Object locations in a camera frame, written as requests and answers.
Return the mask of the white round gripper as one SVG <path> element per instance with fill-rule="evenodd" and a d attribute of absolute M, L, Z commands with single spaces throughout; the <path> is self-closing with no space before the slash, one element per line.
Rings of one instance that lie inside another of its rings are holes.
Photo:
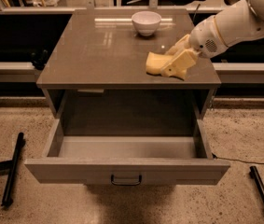
<path fill-rule="evenodd" d="M 173 57 L 162 66 L 160 74 L 163 77 L 184 79 L 189 67 L 197 63 L 199 53 L 202 57 L 213 58 L 225 52 L 227 48 L 218 31 L 215 15 L 210 16 L 197 24 L 190 35 L 183 36 L 165 52 Z"/>

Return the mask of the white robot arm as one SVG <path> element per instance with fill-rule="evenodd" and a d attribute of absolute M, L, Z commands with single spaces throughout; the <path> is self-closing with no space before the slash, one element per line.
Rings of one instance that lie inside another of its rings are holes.
<path fill-rule="evenodd" d="M 198 57 L 213 58 L 228 48 L 264 38 L 264 0 L 240 0 L 201 21 L 176 42 L 166 55 L 173 58 L 160 69 L 163 77 L 186 77 Z"/>

